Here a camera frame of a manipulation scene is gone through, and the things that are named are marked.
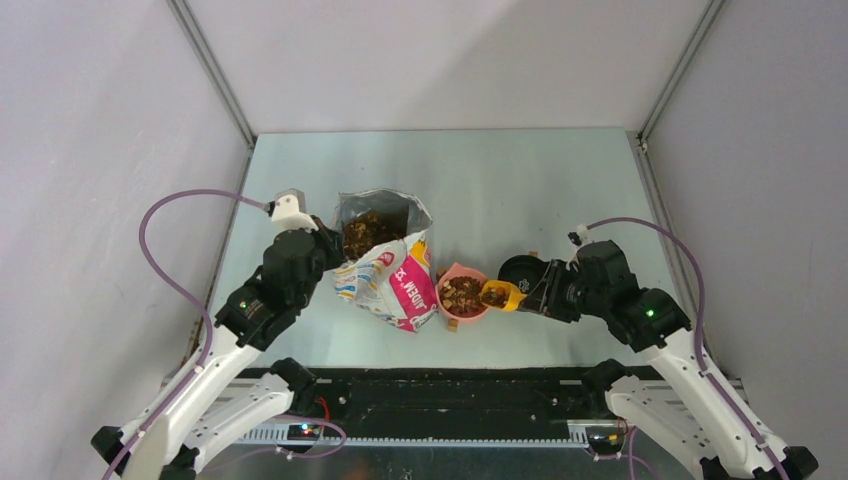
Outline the printed cat food bag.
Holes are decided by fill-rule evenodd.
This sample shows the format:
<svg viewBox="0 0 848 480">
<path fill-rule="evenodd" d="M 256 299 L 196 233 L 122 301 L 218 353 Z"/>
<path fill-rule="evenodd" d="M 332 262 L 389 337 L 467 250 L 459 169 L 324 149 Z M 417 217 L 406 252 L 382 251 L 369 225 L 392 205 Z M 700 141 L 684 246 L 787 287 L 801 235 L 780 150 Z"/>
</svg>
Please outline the printed cat food bag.
<svg viewBox="0 0 848 480">
<path fill-rule="evenodd" d="M 372 248 L 355 261 L 346 259 L 332 271 L 335 293 L 389 325 L 416 333 L 437 312 L 427 232 L 430 213 L 415 196 L 390 189 L 339 195 L 333 229 L 369 210 L 400 214 L 406 236 Z"/>
</svg>

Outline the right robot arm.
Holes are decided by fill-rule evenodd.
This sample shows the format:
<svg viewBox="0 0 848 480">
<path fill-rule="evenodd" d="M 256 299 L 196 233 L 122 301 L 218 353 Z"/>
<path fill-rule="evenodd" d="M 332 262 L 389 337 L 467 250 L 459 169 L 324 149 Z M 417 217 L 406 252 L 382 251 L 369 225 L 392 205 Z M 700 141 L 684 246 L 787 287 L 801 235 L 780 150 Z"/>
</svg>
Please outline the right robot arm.
<svg viewBox="0 0 848 480">
<path fill-rule="evenodd" d="M 582 378 L 581 402 L 596 418 L 611 414 L 643 431 L 697 479 L 807 479 L 812 452 L 769 429 L 696 344 L 692 322 L 667 292 L 643 287 L 613 241 L 588 243 L 574 260 L 511 260 L 526 299 L 523 311 L 561 322 L 600 318 L 620 343 L 656 371 L 686 410 L 651 397 L 640 378 L 614 359 Z"/>
</svg>

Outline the yellow plastic scoop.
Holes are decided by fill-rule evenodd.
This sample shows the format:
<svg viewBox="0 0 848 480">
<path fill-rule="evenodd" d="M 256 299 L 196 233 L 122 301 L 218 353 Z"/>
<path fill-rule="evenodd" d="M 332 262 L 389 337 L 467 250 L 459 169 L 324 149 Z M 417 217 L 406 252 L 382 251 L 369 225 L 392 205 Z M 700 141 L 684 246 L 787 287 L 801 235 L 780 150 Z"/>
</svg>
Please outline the yellow plastic scoop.
<svg viewBox="0 0 848 480">
<path fill-rule="evenodd" d="M 504 312 L 514 312 L 527 298 L 516 285 L 501 280 L 487 281 L 481 290 L 480 301 L 488 308 Z"/>
</svg>

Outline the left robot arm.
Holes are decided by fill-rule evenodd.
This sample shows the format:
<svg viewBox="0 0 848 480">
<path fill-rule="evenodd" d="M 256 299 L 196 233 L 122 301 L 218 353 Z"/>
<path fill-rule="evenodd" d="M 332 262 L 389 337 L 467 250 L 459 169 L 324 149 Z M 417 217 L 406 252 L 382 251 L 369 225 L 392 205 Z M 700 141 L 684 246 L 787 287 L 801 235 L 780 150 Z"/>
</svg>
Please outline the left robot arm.
<svg viewBox="0 0 848 480">
<path fill-rule="evenodd" d="M 104 426 L 91 444 L 106 478 L 149 466 L 151 479 L 193 479 L 223 449 L 267 419 L 304 416 L 316 378 L 292 358 L 274 363 L 252 389 L 224 406 L 219 395 L 309 305 L 323 274 L 342 264 L 339 233 L 315 216 L 286 222 L 254 273 L 206 316 L 202 345 L 156 399 L 122 427 Z"/>
</svg>

